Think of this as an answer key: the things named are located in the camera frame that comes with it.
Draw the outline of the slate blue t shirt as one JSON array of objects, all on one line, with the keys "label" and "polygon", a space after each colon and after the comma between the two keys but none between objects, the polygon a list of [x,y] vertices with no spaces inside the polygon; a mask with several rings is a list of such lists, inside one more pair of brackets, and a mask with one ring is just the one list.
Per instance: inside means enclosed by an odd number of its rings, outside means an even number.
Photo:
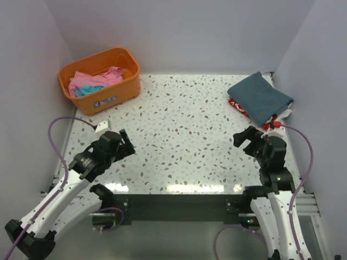
[{"label": "slate blue t shirt", "polygon": [[258,126],[265,124],[273,115],[281,114],[293,102],[292,97],[274,89],[260,72],[233,85],[227,93]]}]

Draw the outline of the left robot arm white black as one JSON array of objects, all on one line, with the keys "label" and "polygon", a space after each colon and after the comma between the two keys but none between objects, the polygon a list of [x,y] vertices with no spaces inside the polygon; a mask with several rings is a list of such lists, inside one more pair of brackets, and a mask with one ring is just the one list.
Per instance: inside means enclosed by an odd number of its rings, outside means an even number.
[{"label": "left robot arm white black", "polygon": [[5,226],[13,248],[29,259],[45,259],[55,247],[58,231],[54,222],[69,203],[114,162],[135,153],[124,129],[106,131],[83,152],[75,155],[68,172],[48,195],[20,220],[12,219]]}]

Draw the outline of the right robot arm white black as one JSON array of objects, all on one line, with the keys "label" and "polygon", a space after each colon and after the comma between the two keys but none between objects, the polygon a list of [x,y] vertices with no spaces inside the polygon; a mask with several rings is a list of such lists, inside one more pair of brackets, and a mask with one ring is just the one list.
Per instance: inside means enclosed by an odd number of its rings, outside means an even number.
[{"label": "right robot arm white black", "polygon": [[269,259],[311,259],[297,213],[293,176],[285,167],[287,143],[250,126],[233,135],[233,145],[258,162],[260,186],[246,187],[242,208],[254,213],[264,236]]}]

